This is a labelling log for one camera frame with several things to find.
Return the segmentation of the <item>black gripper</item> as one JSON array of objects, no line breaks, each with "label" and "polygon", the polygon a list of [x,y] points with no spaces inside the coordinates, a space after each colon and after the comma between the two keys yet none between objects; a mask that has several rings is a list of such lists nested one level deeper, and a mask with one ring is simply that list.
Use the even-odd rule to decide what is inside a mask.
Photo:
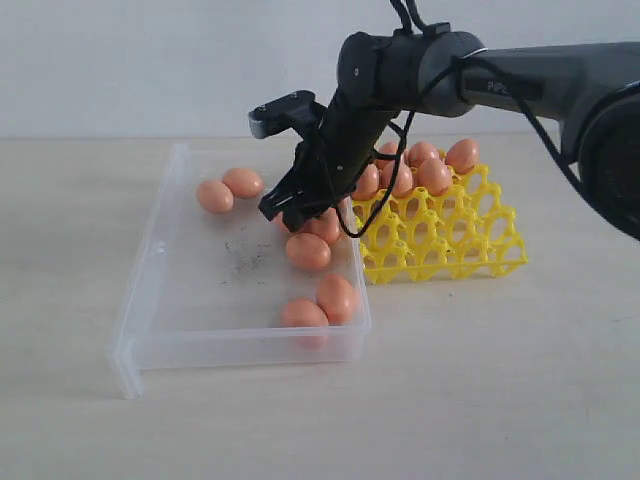
[{"label": "black gripper", "polygon": [[335,94],[317,131],[296,147],[292,167],[260,200],[260,212],[267,220],[281,213],[290,233],[311,233],[320,213],[354,190],[376,141],[398,114],[395,107],[357,106]]}]

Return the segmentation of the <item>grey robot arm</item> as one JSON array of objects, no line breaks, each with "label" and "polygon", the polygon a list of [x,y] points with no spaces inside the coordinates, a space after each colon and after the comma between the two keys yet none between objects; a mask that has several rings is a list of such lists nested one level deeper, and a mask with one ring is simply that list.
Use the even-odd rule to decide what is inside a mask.
[{"label": "grey robot arm", "polygon": [[300,90],[254,109],[258,139],[294,129],[294,162],[260,201],[291,231],[350,195],[383,131],[404,111],[456,118],[481,105],[551,119],[547,149],[607,222],[639,234],[639,46],[597,43],[489,50],[467,32],[349,36],[327,106]]}]

